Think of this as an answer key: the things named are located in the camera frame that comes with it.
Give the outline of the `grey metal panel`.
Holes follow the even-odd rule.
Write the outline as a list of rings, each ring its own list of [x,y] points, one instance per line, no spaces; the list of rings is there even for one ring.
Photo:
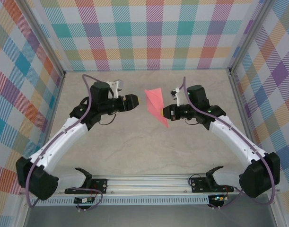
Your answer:
[[[88,212],[75,207],[37,207],[23,227],[277,227],[268,209],[249,207],[101,206]]]

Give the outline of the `aluminium table side rail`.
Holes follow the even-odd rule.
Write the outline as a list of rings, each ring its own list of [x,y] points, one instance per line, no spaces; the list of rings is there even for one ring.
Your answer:
[[[64,86],[66,75],[67,75],[67,72],[63,71],[62,78],[60,80],[60,86],[59,86],[58,94],[57,94],[56,99],[55,99],[54,104],[53,104],[51,118],[50,118],[50,121],[47,124],[47,129],[46,129],[46,133],[45,133],[45,136],[44,136],[43,145],[45,145],[49,141],[49,137],[51,135],[51,131],[52,131],[55,115],[56,115],[56,112],[57,112],[58,104],[59,104],[59,101],[60,101],[61,93],[62,93],[62,90],[63,90],[63,86]]]
[[[246,110],[245,110],[245,107],[243,106],[243,103],[242,103],[242,99],[241,99],[241,95],[240,95],[240,92],[238,91],[238,87],[237,87],[237,83],[236,83],[236,80],[235,80],[235,77],[233,75],[233,72],[231,72],[230,68],[227,68],[227,75],[228,75],[228,79],[229,79],[229,82],[230,82],[230,85],[232,87],[232,91],[233,91],[233,94],[234,94],[234,97],[235,97],[235,101],[236,101],[236,104],[237,104],[237,107],[238,107],[238,110],[239,110],[239,114],[240,114],[240,117],[241,117],[241,121],[242,121],[242,124],[243,124],[243,128],[244,128],[244,135],[251,141],[250,143],[252,144],[252,146],[257,149],[257,150],[261,150],[254,142],[254,137],[253,137],[253,134],[252,132],[250,131],[250,125],[249,125],[249,120],[247,118],[247,113],[246,113]],[[247,150],[245,150],[245,158],[249,158],[249,165],[251,164],[250,160],[253,159],[252,156],[256,156],[255,158],[258,158],[257,155],[255,155],[253,152],[252,149],[250,149],[250,147],[248,147],[248,145],[245,145],[245,148],[248,148]]]

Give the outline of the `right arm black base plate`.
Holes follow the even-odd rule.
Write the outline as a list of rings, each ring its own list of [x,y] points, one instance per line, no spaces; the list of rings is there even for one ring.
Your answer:
[[[199,192],[234,192],[234,187],[216,185],[212,189],[207,184],[205,177],[193,177],[190,179],[192,193]]]

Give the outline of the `aluminium frame post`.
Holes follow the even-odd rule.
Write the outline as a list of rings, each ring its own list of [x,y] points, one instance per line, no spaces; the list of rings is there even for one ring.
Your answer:
[[[29,7],[26,0],[14,0],[15,3],[20,8],[22,14],[25,16],[26,20],[30,24],[34,34],[36,35],[38,41],[43,46],[46,51],[47,56],[50,58],[53,66],[56,68],[57,72],[60,73],[62,78],[65,78],[65,70],[60,64],[58,57],[56,56],[53,48],[51,47],[45,33],[43,32],[40,24],[38,23],[35,15],[33,14],[31,8]]]
[[[237,33],[230,52],[230,61],[227,64],[227,74],[233,76],[234,71],[244,58],[245,52],[255,38],[263,21],[276,0],[252,0],[246,11],[244,21]]]

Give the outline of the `pink cloth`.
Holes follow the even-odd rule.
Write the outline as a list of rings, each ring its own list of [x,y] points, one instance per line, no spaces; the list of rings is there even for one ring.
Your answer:
[[[156,88],[152,90],[145,90],[145,94],[147,97],[148,111],[166,128],[168,128],[167,119],[160,114],[160,110],[164,108],[162,89]]]

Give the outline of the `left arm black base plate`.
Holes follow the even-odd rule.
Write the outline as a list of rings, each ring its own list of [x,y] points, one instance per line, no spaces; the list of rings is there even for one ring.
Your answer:
[[[107,179],[102,179],[102,178],[92,178],[92,179],[88,179],[84,182],[84,184],[79,187],[78,189],[66,189],[64,191],[65,194],[95,194],[96,192],[91,191],[90,189],[96,189],[101,191],[103,194],[106,193],[106,189],[107,189]]]

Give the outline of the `aluminium frame leg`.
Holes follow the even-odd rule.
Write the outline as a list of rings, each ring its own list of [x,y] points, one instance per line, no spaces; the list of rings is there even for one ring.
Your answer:
[[[13,227],[24,227],[28,214],[29,206],[25,196],[19,196],[19,207],[17,217]]]
[[[286,223],[281,210],[280,202],[277,199],[277,195],[274,196],[274,199],[270,204],[270,208],[274,217],[276,227],[286,227]]]

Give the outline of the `black circuit board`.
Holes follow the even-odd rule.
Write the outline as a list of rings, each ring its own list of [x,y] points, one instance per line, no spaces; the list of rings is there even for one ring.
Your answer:
[[[75,197],[74,204],[92,204],[95,197]]]

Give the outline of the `aluminium mounting rail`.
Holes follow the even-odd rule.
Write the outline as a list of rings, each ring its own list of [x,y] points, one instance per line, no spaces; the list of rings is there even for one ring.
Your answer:
[[[192,193],[190,179],[205,177],[203,174],[193,175],[91,175],[74,170],[56,180],[45,180],[36,185],[36,193],[44,193],[44,200],[56,193],[64,193],[66,189],[78,189],[84,182],[92,178],[107,179],[105,194],[149,195],[149,194],[181,194]],[[208,194],[225,194],[227,192],[206,192]]]

